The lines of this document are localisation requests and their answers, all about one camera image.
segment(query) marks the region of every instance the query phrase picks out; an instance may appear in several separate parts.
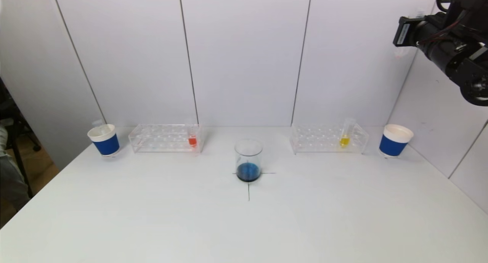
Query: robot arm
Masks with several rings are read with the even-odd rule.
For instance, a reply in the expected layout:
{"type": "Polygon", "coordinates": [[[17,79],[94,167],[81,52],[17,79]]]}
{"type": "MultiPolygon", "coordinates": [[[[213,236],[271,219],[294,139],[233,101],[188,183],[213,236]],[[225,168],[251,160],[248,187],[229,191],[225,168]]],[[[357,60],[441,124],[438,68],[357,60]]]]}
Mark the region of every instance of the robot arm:
{"type": "Polygon", "coordinates": [[[436,0],[440,10],[401,17],[393,44],[417,47],[471,104],[488,106],[488,0],[436,0]],[[450,2],[448,9],[442,3],[450,2]]]}

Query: person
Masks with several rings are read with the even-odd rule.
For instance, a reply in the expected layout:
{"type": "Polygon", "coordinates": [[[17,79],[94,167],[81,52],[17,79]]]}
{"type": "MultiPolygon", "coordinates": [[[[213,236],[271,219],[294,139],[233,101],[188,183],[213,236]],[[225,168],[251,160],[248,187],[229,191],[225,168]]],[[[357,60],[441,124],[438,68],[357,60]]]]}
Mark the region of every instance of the person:
{"type": "Polygon", "coordinates": [[[19,211],[30,198],[21,171],[5,151],[7,138],[7,129],[0,125],[0,197],[9,201],[19,211]]]}

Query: paper cup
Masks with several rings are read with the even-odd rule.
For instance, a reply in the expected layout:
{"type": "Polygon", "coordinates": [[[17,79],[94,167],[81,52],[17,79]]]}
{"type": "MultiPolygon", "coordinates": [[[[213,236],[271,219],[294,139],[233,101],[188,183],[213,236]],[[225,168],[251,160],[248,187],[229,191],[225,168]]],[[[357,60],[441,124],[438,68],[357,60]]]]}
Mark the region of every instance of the paper cup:
{"type": "Polygon", "coordinates": [[[95,127],[88,132],[88,136],[102,156],[114,155],[120,149],[115,126],[112,124],[95,127]]]}
{"type": "Polygon", "coordinates": [[[413,132],[404,126],[388,124],[383,131],[380,151],[386,157],[397,157],[413,137],[413,132]]]}

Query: chair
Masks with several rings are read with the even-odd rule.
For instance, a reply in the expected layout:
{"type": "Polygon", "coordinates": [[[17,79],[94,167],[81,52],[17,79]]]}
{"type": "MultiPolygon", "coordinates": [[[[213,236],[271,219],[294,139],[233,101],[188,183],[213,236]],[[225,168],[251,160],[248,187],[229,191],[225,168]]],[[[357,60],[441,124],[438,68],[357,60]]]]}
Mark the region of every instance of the chair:
{"type": "Polygon", "coordinates": [[[22,176],[24,177],[24,182],[26,183],[28,189],[29,197],[33,197],[32,188],[29,184],[29,178],[26,174],[26,169],[24,168],[24,164],[22,162],[21,154],[19,152],[19,147],[17,146],[17,138],[20,135],[26,135],[34,144],[32,149],[35,152],[40,151],[40,145],[32,138],[31,134],[33,133],[32,128],[29,126],[26,119],[21,114],[21,111],[17,107],[14,102],[14,99],[10,96],[7,91],[7,88],[3,84],[2,79],[0,78],[0,119],[12,119],[14,123],[9,126],[5,126],[8,132],[8,140],[6,144],[6,149],[12,149],[14,151],[14,156],[17,161],[17,166],[21,171],[22,176]]]}

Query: test tube rack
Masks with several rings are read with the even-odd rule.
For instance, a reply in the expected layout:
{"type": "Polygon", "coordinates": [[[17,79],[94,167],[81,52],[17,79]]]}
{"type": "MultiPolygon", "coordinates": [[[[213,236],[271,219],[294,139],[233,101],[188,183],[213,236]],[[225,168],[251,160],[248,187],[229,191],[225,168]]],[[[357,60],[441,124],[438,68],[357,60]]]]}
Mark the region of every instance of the test tube rack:
{"type": "Polygon", "coordinates": [[[369,135],[358,124],[354,125],[347,147],[339,144],[343,126],[341,125],[296,125],[291,126],[291,147],[299,152],[351,152],[363,153],[369,135]]]}
{"type": "Polygon", "coordinates": [[[139,124],[129,140],[134,152],[201,152],[204,141],[202,126],[197,124],[139,124]]]}

